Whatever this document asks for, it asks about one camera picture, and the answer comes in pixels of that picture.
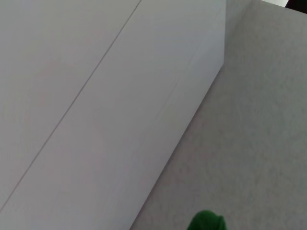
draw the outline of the gray floor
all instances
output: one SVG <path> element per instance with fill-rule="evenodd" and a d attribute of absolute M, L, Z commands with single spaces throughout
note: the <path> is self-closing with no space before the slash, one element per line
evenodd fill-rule
<path fill-rule="evenodd" d="M 307 15 L 248 10 L 131 229 L 184 230 L 202 209 L 230 230 L 307 229 Z"/>

